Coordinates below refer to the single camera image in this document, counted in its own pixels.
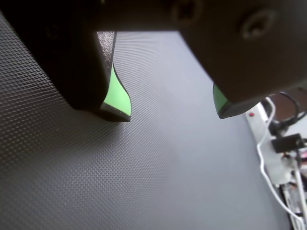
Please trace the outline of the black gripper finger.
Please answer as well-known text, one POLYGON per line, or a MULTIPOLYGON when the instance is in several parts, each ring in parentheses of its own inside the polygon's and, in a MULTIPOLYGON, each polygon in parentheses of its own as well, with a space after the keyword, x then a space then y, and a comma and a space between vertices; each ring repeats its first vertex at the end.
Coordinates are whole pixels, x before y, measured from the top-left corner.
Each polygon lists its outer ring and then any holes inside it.
POLYGON ((129 122, 131 99, 113 62, 117 33, 90 26, 100 0, 3 0, 0 10, 66 102, 129 122))
POLYGON ((304 0, 176 0, 172 19, 214 82, 221 119, 307 82, 304 0))

